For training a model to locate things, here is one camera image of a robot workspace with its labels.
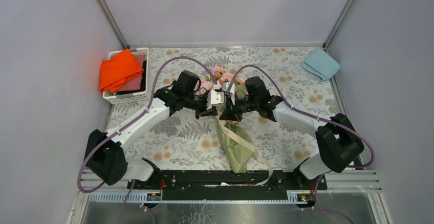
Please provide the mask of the orange cloth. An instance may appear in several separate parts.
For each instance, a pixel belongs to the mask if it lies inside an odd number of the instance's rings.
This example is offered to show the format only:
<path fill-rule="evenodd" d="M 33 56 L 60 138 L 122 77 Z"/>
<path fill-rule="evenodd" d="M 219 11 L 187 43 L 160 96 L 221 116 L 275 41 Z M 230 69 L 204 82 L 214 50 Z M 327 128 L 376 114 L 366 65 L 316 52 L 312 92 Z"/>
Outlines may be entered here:
<path fill-rule="evenodd" d="M 129 49 L 125 49 L 100 66 L 99 90 L 101 93 L 118 90 L 130 80 L 142 74 L 143 68 Z"/>

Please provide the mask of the brown kraft wrapping paper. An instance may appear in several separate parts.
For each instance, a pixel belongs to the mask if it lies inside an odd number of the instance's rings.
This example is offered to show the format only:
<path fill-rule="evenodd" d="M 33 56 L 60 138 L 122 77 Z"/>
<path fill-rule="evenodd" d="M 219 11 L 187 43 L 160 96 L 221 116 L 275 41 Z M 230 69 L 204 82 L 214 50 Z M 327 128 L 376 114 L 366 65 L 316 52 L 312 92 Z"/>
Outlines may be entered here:
<path fill-rule="evenodd" d="M 234 173 L 246 173 L 247 162 L 254 155 L 254 152 L 225 134 L 222 128 L 228 129 L 246 142 L 252 144 L 250 136 L 237 121 L 223 121 L 216 118 L 216 123 L 218 139 L 229 161 L 231 170 Z"/>

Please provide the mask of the floral patterned table mat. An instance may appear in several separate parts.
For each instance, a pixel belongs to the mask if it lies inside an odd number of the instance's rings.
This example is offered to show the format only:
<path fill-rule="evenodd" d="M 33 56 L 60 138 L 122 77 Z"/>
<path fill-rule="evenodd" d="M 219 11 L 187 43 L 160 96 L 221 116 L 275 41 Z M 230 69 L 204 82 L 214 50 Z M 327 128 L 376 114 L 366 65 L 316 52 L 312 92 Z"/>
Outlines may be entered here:
<path fill-rule="evenodd" d="M 205 68 L 221 65 L 247 79 L 259 76 L 271 94 L 282 92 L 288 102 L 316 115 L 340 110 L 329 82 L 318 81 L 301 67 L 314 47 L 152 48 L 148 84 L 171 84 L 183 70 L 199 77 Z M 246 114 L 240 127 L 276 170 L 291 170 L 318 152 L 314 138 L 289 125 L 271 122 L 258 113 Z M 216 123 L 196 119 L 184 109 L 154 126 L 126 150 L 128 159 L 148 159 L 161 169 L 230 170 L 218 140 Z"/>

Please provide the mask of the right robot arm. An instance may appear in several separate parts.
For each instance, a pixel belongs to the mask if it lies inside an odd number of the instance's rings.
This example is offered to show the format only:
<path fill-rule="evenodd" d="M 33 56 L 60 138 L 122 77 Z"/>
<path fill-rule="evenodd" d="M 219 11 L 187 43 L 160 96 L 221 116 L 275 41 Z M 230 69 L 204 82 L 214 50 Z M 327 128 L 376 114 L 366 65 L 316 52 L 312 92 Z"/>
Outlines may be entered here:
<path fill-rule="evenodd" d="M 363 140 L 346 115 L 323 118 L 295 108 L 282 96 L 270 95 L 259 77 L 247 79 L 245 85 L 246 96 L 237 98 L 233 86 L 229 82 L 223 84 L 226 105 L 220 120 L 239 121 L 243 114 L 256 111 L 262 118 L 290 125 L 316 139 L 319 153 L 295 169 L 293 181 L 298 188 L 308 188 L 314 178 L 327 172 L 341 173 L 364 151 Z"/>

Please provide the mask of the white plastic basket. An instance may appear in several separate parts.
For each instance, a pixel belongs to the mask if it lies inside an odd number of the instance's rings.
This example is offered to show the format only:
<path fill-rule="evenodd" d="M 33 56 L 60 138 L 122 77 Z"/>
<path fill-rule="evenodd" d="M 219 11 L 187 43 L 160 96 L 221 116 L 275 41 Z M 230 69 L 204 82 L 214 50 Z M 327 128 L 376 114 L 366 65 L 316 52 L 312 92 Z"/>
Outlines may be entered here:
<path fill-rule="evenodd" d="M 146 91 L 148 87 L 148 59 L 149 59 L 149 48 L 132 48 L 130 49 L 131 53 L 141 59 L 143 57 L 142 67 L 144 69 L 141 79 L 140 79 L 140 87 L 134 91 L 121 91 L 117 93 L 111 93 L 110 91 L 106 91 L 102 93 L 103 99 L 108 101 L 109 103 L 121 104 L 135 101 L 143 101 L 146 98 Z"/>

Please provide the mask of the light blue cloth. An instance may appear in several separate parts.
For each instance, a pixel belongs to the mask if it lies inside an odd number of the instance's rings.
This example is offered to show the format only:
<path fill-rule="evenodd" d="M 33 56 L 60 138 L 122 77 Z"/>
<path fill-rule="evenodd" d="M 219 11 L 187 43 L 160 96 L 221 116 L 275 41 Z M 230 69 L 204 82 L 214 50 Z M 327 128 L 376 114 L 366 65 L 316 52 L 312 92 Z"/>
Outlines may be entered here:
<path fill-rule="evenodd" d="M 303 60 L 301 67 L 319 81 L 331 79 L 340 70 L 340 64 L 320 48 Z"/>

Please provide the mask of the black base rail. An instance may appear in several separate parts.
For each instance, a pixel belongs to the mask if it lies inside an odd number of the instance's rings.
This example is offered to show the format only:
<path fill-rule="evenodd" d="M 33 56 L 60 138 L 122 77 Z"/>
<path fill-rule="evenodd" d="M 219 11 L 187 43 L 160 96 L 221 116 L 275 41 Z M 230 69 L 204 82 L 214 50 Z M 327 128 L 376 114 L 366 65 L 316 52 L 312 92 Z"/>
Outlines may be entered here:
<path fill-rule="evenodd" d="M 132 178 L 127 172 L 128 188 L 155 190 L 165 201 L 244 201 L 286 200 L 288 191 L 299 191 L 296 200 L 308 201 L 316 190 L 326 190 L 324 179 L 312 180 L 302 173 L 282 170 L 250 170 L 234 173 L 225 170 L 163 170 L 143 159 L 147 166 L 143 180 Z"/>

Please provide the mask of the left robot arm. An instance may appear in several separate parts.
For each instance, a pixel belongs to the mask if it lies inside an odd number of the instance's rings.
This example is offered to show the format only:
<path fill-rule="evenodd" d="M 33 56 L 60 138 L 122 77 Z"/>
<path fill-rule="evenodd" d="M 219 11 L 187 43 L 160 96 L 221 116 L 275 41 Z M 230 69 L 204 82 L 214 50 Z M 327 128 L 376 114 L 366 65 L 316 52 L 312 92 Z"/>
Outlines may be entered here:
<path fill-rule="evenodd" d="M 196 118 L 215 116 L 215 104 L 223 100 L 222 94 L 221 84 L 206 88 L 197 75 L 183 71 L 171 86 L 155 91 L 150 106 L 110 131 L 92 131 L 86 145 L 84 166 L 109 186 L 120 180 L 139 180 L 145 188 L 154 188 L 159 181 L 155 168 L 145 159 L 127 160 L 128 147 L 152 127 L 184 108 L 193 110 Z"/>

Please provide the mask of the fake rose stem with bud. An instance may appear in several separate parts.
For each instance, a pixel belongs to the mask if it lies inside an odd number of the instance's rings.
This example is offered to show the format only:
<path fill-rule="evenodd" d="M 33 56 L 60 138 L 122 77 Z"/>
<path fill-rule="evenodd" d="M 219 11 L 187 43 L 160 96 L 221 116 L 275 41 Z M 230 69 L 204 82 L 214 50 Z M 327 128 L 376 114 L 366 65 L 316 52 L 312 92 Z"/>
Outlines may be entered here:
<path fill-rule="evenodd" d="M 235 77 L 232 73 L 222 73 L 219 82 L 223 84 L 224 82 L 231 82 L 234 80 L 235 85 L 245 83 L 245 80 L 241 77 Z"/>

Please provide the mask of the pink fake rose stem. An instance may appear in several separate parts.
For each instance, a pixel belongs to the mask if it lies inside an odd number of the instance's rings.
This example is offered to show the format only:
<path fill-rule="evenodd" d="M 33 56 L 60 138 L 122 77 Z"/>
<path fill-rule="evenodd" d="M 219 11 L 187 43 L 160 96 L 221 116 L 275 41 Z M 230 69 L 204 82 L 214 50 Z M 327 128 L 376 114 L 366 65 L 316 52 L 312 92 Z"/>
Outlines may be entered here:
<path fill-rule="evenodd" d="M 221 65 L 215 66 L 211 72 L 216 79 L 220 79 L 225 72 L 225 67 Z"/>

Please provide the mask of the peach fake rose stem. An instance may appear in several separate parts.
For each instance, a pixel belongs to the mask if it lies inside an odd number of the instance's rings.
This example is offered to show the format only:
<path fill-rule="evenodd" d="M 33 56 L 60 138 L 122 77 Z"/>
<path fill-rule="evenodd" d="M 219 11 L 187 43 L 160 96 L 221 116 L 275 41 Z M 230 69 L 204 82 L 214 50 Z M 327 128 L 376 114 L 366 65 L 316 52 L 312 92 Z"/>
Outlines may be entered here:
<path fill-rule="evenodd" d="M 205 78 L 200 79 L 200 87 L 198 91 L 209 91 L 213 88 L 214 82 L 212 80 L 207 80 Z"/>

